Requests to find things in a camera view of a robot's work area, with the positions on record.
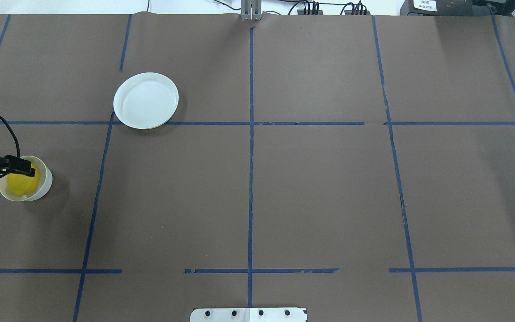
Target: white sticker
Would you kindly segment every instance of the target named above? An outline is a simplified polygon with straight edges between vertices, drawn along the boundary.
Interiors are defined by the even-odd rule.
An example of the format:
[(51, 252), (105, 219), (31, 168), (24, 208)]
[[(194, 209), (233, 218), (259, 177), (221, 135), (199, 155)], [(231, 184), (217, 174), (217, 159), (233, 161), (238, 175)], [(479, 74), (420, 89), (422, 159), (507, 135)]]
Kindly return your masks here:
[(436, 1), (435, 0), (413, 0), (414, 8), (426, 10), (429, 12), (436, 11)]

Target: white cup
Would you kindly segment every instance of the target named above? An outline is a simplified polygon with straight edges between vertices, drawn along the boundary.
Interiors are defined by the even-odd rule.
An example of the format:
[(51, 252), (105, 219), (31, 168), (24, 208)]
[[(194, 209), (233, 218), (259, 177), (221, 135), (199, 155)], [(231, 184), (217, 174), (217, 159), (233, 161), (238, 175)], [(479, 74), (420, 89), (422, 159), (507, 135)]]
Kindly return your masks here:
[(53, 174), (51, 170), (47, 168), (45, 163), (41, 161), (38, 157), (33, 157), (31, 155), (25, 155), (21, 157), (21, 159), (31, 161), (35, 167), (39, 170), (39, 184), (37, 184), (37, 189), (35, 192), (26, 195), (16, 195), (8, 189), (8, 176), (2, 177), (0, 179), (0, 192), (1, 195), (5, 197), (7, 200), (11, 201), (33, 201), (40, 199), (43, 197), (49, 189), (51, 189), (51, 184), (53, 183)]

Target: white plate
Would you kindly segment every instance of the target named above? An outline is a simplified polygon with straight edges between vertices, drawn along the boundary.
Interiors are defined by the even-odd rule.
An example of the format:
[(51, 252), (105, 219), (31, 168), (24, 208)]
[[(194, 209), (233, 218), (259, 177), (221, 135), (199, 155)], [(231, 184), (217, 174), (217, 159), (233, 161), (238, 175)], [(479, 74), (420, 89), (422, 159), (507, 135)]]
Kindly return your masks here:
[(159, 73), (142, 73), (125, 80), (113, 100), (117, 118), (127, 126), (140, 129), (166, 123), (177, 106), (176, 85)]

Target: black cable bundle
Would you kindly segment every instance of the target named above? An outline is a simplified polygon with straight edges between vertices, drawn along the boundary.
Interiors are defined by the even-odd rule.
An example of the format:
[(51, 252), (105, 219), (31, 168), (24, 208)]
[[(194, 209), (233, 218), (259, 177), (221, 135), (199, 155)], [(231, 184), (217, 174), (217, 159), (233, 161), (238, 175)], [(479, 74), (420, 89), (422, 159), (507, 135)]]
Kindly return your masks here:
[(319, 5), (321, 3), (315, 2), (315, 1), (310, 3), (307, 0), (295, 1), (294, 5), (290, 9), (290, 12), (288, 12), (287, 14), (291, 14), (291, 12), (295, 8), (295, 6), (297, 6), (298, 4), (303, 4), (303, 14), (309, 14), (309, 15), (311, 15), (311, 14), (319, 14)]
[(343, 9), (341, 9), (341, 13), (339, 15), (343, 14), (343, 12), (345, 12), (345, 8), (347, 8), (347, 6), (349, 5), (352, 6), (351, 14), (353, 16), (363, 16), (367, 14), (367, 7), (361, 3), (361, 0), (359, 0), (357, 4), (354, 4), (352, 2), (347, 3), (345, 6), (343, 6)]

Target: yellow sponge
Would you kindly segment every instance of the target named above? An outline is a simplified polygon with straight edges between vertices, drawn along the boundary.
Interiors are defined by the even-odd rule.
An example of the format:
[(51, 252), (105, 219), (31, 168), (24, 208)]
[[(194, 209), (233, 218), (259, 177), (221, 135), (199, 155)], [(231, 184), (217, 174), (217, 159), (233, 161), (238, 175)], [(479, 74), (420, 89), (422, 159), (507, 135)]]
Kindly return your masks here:
[(8, 188), (16, 195), (27, 195), (35, 192), (39, 185), (39, 169), (33, 164), (31, 167), (35, 169), (35, 177), (27, 177), (21, 174), (8, 174)]

